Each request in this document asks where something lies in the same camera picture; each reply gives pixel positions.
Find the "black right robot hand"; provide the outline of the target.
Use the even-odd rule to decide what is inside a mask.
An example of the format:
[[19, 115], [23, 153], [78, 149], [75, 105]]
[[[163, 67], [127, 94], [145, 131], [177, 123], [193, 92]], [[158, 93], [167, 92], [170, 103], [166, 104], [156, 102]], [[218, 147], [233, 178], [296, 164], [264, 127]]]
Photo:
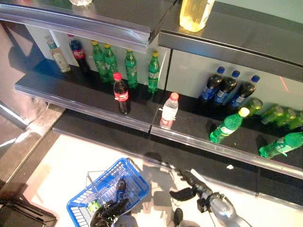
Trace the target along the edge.
[[203, 198], [203, 193], [207, 189], [204, 182], [200, 181], [196, 176], [186, 169], [178, 169], [177, 175], [180, 176], [182, 181], [187, 182], [189, 187], [177, 192], [170, 191], [169, 194], [172, 198], [178, 201], [187, 201], [194, 198], [196, 195], [200, 199]]

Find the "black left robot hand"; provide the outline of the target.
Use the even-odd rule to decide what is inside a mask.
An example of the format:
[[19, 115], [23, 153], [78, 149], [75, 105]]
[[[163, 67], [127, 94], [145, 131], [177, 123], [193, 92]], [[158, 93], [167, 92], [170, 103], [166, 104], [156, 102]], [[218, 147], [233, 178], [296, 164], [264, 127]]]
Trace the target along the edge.
[[114, 223], [114, 219], [125, 213], [125, 206], [129, 202], [128, 198], [118, 202], [110, 200], [102, 205], [94, 213], [90, 222], [91, 227], [110, 227]]

